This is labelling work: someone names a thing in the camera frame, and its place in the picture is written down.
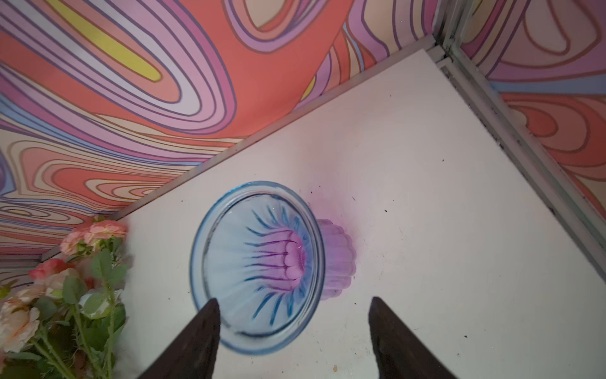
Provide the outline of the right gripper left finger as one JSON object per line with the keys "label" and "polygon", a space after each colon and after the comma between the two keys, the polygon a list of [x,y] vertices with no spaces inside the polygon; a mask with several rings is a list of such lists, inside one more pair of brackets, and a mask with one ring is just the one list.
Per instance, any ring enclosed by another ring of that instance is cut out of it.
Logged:
{"label": "right gripper left finger", "polygon": [[212,298],[139,378],[212,378],[219,349],[219,333],[219,303]]}

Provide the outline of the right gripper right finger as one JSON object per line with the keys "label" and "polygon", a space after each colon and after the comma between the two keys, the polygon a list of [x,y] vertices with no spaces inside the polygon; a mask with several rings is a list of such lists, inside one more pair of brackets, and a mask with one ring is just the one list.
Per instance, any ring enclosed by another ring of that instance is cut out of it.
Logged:
{"label": "right gripper right finger", "polygon": [[369,308],[369,328],[380,379],[454,377],[379,297]]}

